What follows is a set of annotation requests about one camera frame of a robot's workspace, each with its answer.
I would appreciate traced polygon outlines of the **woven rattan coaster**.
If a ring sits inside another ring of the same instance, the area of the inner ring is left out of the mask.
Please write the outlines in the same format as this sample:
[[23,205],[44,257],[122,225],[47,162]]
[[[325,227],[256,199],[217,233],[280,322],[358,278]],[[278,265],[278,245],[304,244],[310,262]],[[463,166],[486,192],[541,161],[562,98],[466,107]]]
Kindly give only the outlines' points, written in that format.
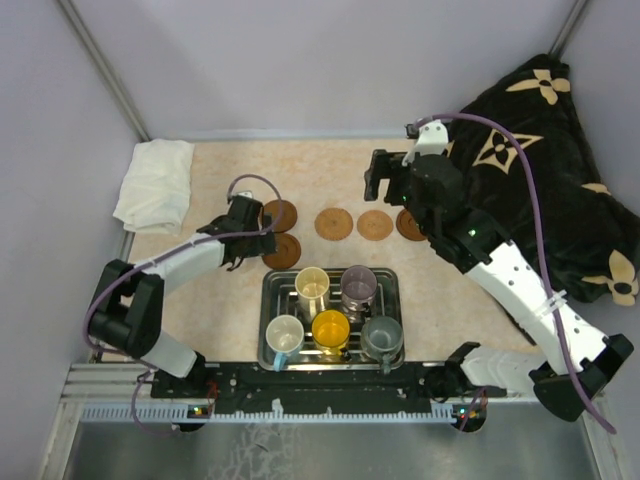
[[394,224],[391,217],[381,210],[368,210],[357,221],[359,234],[369,241],[386,239],[393,231]]
[[351,214],[342,208],[327,208],[321,211],[314,221],[316,233],[328,241],[346,239],[353,230]]

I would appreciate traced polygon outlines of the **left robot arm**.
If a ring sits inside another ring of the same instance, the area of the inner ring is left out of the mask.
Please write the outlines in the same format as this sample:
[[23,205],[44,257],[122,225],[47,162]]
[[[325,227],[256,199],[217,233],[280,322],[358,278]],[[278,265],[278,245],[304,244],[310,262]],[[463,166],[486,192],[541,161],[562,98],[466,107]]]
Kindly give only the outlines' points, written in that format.
[[86,339],[104,343],[172,377],[176,389],[194,397],[208,384],[206,360],[163,331],[164,299],[211,270],[237,269],[244,259],[276,251],[272,216],[249,195],[229,199],[229,210],[173,249],[139,262],[109,262],[86,317]]

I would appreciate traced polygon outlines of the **dark wooden coaster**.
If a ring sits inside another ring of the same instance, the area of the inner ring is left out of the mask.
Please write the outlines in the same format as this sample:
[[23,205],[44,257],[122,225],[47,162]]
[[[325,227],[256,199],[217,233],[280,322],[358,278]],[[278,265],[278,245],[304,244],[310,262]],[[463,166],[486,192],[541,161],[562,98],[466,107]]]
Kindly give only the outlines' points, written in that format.
[[298,219],[296,207],[287,200],[272,200],[275,203],[275,233],[291,230]]
[[301,245],[298,239],[288,233],[277,233],[275,240],[276,252],[263,256],[263,263],[271,269],[292,268],[301,257]]
[[418,224],[407,209],[403,209],[398,213],[395,226],[399,234],[407,240],[420,242],[427,239],[421,233]]

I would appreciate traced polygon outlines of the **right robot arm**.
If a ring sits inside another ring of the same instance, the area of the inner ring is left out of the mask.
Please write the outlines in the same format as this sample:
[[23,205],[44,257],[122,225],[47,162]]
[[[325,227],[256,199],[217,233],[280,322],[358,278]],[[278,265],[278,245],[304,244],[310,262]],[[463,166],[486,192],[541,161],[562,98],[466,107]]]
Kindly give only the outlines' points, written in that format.
[[533,395],[554,416],[577,420],[632,354],[622,334],[590,325],[562,293],[546,292],[508,233],[465,198],[461,172],[442,155],[376,150],[364,173],[364,198],[405,207],[437,255],[473,280],[540,348],[538,355],[467,342],[445,362],[445,391],[461,396],[482,387]]

